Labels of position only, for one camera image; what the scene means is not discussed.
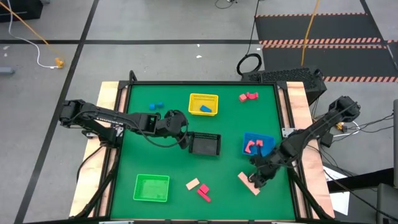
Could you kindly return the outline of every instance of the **floor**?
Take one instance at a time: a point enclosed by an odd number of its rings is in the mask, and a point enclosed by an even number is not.
[[[28,23],[46,39],[79,40],[94,0],[51,0],[42,18]],[[398,2],[367,0],[384,39],[398,39]],[[265,0],[258,14],[311,13],[315,0]],[[210,0],[99,0],[87,40],[249,40],[256,1],[238,1],[217,9]],[[322,12],[363,12],[357,0],[322,1]],[[0,40],[11,39],[8,24],[0,24]],[[20,22],[13,34],[37,39]],[[85,45],[81,51],[67,99],[95,103],[101,82],[125,80],[133,69],[139,80],[239,80],[236,64],[247,44]],[[34,170],[55,105],[64,86],[77,44],[54,45],[65,56],[64,69],[39,67],[36,49],[27,44],[0,44],[0,67],[16,69],[0,77],[0,222],[12,223]],[[258,51],[252,45],[251,52]],[[40,61],[53,65],[54,53],[40,45]],[[242,70],[255,66],[248,61]],[[348,95],[361,105],[357,122],[366,123],[392,113],[398,96],[396,83],[326,83],[316,114],[333,100]],[[375,124],[369,130],[392,125]],[[79,131],[55,128],[24,222],[67,218],[86,139]],[[359,133],[327,149],[338,165],[362,174],[392,166],[392,129]]]

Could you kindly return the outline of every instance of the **green container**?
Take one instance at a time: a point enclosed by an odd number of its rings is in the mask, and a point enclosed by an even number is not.
[[[169,193],[170,177],[166,175],[138,174],[134,200],[166,202]]]

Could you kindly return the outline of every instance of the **white paper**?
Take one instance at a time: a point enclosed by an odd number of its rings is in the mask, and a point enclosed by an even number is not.
[[[347,176],[340,174],[332,169],[323,167],[323,170],[327,172],[335,180],[340,178],[345,178]],[[326,181],[332,180],[328,175],[325,174]],[[333,193],[330,194],[331,205],[334,211],[340,212],[344,215],[348,215],[348,205],[349,205],[349,192]]]

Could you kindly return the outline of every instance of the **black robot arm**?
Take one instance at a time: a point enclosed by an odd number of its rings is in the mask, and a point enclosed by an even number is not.
[[[118,136],[118,130],[105,127],[97,121],[113,123],[145,136],[173,137],[182,149],[189,144],[187,132],[181,131],[182,127],[187,126],[188,121],[178,110],[169,110],[164,119],[161,119],[158,113],[126,114],[101,108],[83,100],[67,100],[63,104],[59,120],[66,128],[78,125],[96,134],[101,143],[108,147],[120,146],[121,138]]]
[[[305,146],[312,140],[322,137],[339,122],[351,122],[359,116],[360,106],[348,96],[341,96],[329,106],[329,112],[306,129],[293,132],[276,146],[270,154],[262,157],[261,151],[250,158],[256,166],[255,173],[248,175],[256,188],[263,187],[273,179],[281,166],[291,166],[301,158]]]

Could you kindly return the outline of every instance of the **green tabletop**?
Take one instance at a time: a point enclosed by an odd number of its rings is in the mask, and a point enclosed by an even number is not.
[[[242,93],[258,92],[259,99],[241,103]],[[195,116],[188,112],[191,93],[219,96],[218,114]],[[221,135],[220,156],[188,153],[178,146],[153,146],[142,136],[125,132],[118,178],[114,190],[111,218],[131,219],[251,219],[294,220],[289,180],[284,168],[278,171],[255,196],[238,174],[254,170],[249,157],[242,154],[243,134],[261,133],[282,139],[279,115],[271,85],[134,85],[128,113],[148,112],[151,103],[163,102],[156,110],[181,110],[189,120],[189,131]],[[172,144],[173,138],[152,138],[159,144]],[[170,176],[166,202],[133,200],[137,174]],[[210,190],[206,202],[197,194],[199,186],[188,190],[189,181],[198,178]]]

